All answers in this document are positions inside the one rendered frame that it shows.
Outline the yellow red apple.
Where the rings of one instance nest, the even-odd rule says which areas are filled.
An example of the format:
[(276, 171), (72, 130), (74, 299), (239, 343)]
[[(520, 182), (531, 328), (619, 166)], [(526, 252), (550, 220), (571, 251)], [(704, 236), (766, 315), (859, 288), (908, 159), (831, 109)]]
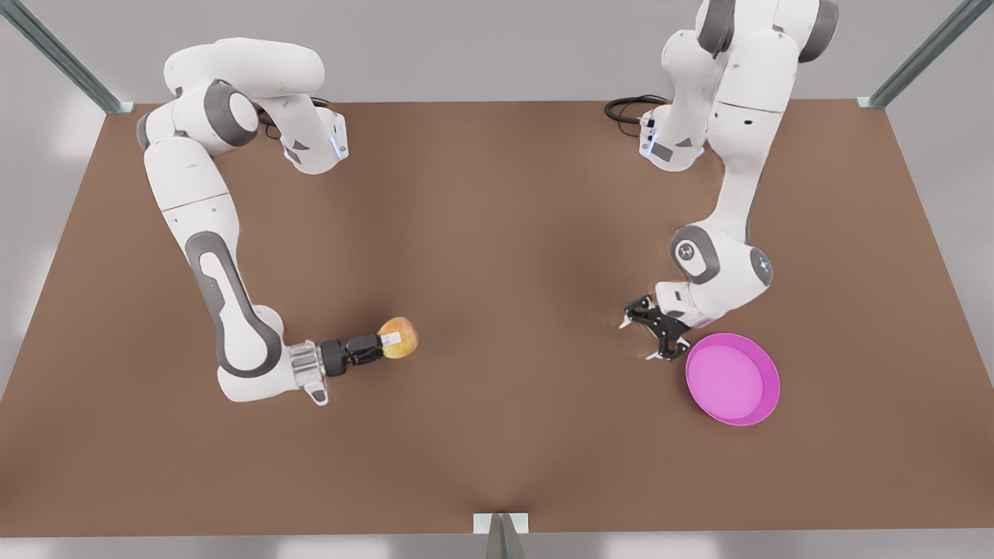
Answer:
[(390, 347), (382, 347), (382, 353), (384, 357), (388, 359), (401, 359), (408, 356), (418, 347), (419, 337), (411, 322), (407, 318), (402, 316), (397, 316), (396, 318), (390, 319), (383, 324), (377, 335), (380, 333), (388, 332), (400, 332), (404, 336), (404, 341), (400, 345), (394, 345)]

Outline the pink round plate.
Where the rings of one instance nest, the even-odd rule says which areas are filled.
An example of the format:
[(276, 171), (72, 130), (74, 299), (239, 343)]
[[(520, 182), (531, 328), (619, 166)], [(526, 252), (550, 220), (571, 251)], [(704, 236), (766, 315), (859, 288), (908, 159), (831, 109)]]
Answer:
[(686, 357), (685, 379), (700, 410), (726, 425), (759, 424), (780, 403), (780, 372), (773, 358), (739, 334), (701, 339)]

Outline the silver frame post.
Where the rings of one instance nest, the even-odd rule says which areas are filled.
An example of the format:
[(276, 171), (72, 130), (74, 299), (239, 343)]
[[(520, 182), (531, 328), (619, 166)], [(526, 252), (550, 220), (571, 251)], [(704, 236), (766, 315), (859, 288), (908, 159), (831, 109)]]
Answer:
[(473, 514), (473, 534), (486, 534), (484, 559), (527, 559), (520, 535), (529, 533), (526, 512)]
[(956, 39), (977, 21), (994, 0), (962, 0), (933, 32), (868, 96), (856, 98), (861, 109), (885, 109), (910, 86)]
[(72, 84), (81, 89), (107, 116), (134, 112), (133, 102), (122, 102), (23, 3), (0, 0), (3, 16), (41, 54), (52, 61)]

